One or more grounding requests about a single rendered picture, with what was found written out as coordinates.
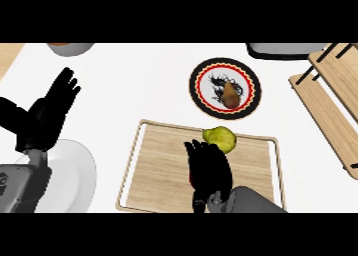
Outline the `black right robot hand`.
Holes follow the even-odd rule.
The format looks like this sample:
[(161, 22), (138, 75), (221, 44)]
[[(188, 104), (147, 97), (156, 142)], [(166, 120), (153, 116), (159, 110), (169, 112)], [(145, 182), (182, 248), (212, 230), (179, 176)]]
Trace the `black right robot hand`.
[(222, 199), (229, 198), (232, 190), (232, 171), (225, 153), (216, 144), (192, 140), (185, 142), (190, 165), (190, 183), (194, 188), (192, 210), (207, 211), (210, 195), (219, 191)]

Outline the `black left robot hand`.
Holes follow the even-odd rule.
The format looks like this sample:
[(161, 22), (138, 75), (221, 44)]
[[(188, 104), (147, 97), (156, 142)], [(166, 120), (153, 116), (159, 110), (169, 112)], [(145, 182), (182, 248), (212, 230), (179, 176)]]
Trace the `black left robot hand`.
[(46, 96), (29, 110), (0, 97), (0, 126), (17, 135), (15, 151), (37, 149), (46, 152), (57, 144), (66, 116), (82, 87), (66, 67), (52, 83)]

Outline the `green pear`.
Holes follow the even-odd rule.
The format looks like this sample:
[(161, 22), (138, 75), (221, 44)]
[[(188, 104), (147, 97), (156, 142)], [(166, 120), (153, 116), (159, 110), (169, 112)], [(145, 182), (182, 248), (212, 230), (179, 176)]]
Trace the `green pear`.
[(203, 139), (209, 144), (216, 144), (225, 154), (228, 154), (237, 146), (237, 136), (225, 126), (204, 129)]

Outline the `wooden tray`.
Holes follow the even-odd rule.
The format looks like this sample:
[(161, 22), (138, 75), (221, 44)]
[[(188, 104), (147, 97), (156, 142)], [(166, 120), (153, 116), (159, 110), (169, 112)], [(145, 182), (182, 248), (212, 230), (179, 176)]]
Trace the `wooden tray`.
[(135, 138), (117, 208), (144, 213), (283, 213), (278, 143), (271, 137), (221, 136), (144, 121)]

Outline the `grey and black appliance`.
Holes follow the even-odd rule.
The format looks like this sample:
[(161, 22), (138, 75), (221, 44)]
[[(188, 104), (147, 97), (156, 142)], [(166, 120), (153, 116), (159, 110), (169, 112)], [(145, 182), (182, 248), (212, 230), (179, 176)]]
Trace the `grey and black appliance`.
[(325, 43), (247, 43), (247, 52), (256, 59), (306, 60), (325, 46)]

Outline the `brown pear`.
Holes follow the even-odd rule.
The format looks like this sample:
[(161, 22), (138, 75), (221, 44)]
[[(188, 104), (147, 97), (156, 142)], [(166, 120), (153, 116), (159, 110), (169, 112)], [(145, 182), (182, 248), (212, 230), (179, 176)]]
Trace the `brown pear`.
[(225, 83), (222, 102), (228, 109), (235, 109), (240, 106), (240, 96), (229, 82)]

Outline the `white plate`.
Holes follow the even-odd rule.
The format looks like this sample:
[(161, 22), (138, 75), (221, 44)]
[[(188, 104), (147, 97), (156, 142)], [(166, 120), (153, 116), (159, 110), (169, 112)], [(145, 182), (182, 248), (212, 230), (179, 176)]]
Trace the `white plate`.
[(52, 176), (37, 213), (86, 213), (97, 188), (97, 164), (82, 143), (60, 139), (48, 151)]

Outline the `patterned round plate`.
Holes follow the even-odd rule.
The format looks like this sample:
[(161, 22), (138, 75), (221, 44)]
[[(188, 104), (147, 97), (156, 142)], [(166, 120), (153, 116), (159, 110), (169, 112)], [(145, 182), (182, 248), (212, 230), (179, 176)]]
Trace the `patterned round plate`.
[(212, 58), (192, 71), (190, 94), (210, 116), (237, 120), (247, 117), (259, 106), (260, 81), (244, 63), (231, 58)]

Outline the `grey bowl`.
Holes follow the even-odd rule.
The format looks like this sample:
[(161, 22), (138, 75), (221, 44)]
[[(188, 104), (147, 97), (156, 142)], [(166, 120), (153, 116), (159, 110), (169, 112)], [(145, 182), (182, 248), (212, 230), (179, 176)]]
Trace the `grey bowl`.
[(54, 53), (63, 57), (82, 55), (94, 46), (92, 43), (49, 43)]

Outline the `pale wooden board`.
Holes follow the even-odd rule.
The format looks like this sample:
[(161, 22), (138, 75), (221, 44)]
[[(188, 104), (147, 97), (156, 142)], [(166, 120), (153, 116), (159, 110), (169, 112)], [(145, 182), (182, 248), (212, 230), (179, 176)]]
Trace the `pale wooden board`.
[(0, 81), (23, 47), (23, 43), (0, 43)]

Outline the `wooden tiered shelf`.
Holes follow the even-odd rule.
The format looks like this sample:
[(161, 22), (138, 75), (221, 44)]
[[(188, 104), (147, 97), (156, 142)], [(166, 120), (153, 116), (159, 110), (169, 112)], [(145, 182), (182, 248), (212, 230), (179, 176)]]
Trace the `wooden tiered shelf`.
[(309, 69), (288, 81), (343, 168), (358, 180), (358, 132), (319, 84), (324, 80), (358, 123), (358, 43), (331, 43), (309, 54), (308, 60)]

